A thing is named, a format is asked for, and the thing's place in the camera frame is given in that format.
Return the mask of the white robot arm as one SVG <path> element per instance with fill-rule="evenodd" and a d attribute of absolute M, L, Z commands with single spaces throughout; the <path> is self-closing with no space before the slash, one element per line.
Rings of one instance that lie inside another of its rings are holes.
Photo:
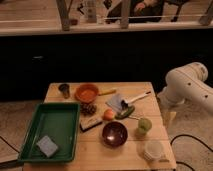
<path fill-rule="evenodd" d="M 213 88 L 205 84 L 207 78 L 208 70 L 200 62 L 174 68 L 166 74 L 166 86 L 157 97 L 165 108 L 190 100 L 213 115 Z"/>

